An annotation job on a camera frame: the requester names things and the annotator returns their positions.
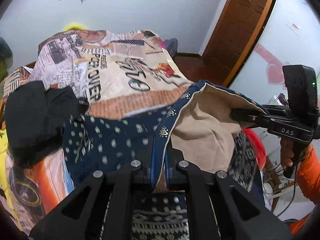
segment orange sleeve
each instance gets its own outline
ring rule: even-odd
[[[314,204],[320,200],[320,163],[314,146],[311,153],[301,164],[297,173],[297,184],[303,195]]]
[[[300,228],[304,225],[304,223],[306,222],[307,218],[309,215],[306,215],[303,219],[294,222],[292,225],[289,225],[291,234],[294,236],[299,230]]]

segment human hand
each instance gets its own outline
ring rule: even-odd
[[[285,170],[287,167],[292,166],[292,160],[290,158],[293,158],[294,153],[292,151],[293,141],[286,138],[281,138],[280,140],[281,145],[281,151],[280,151],[280,160],[281,160],[281,166]],[[312,144],[310,143],[305,149],[304,149],[304,155],[303,159],[307,158],[311,153]]]

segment red object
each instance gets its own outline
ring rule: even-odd
[[[266,149],[259,136],[252,129],[243,129],[243,132],[250,141],[251,147],[257,158],[259,170],[262,171],[267,160]]]

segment metal screw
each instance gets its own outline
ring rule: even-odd
[[[220,179],[224,179],[227,177],[227,173],[225,171],[217,171],[217,176],[220,178]]]
[[[188,167],[189,163],[187,161],[179,161],[179,166],[185,168]]]
[[[93,176],[94,176],[95,178],[100,178],[102,175],[103,175],[103,172],[102,172],[102,171],[95,171],[95,172],[93,173]]]
[[[133,167],[139,167],[141,165],[141,162],[138,160],[134,160],[131,162],[131,166]]]

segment black garment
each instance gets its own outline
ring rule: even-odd
[[[86,109],[71,87],[45,91],[42,81],[34,81],[17,88],[9,95],[4,114],[15,165],[31,167],[58,149],[63,123]]]

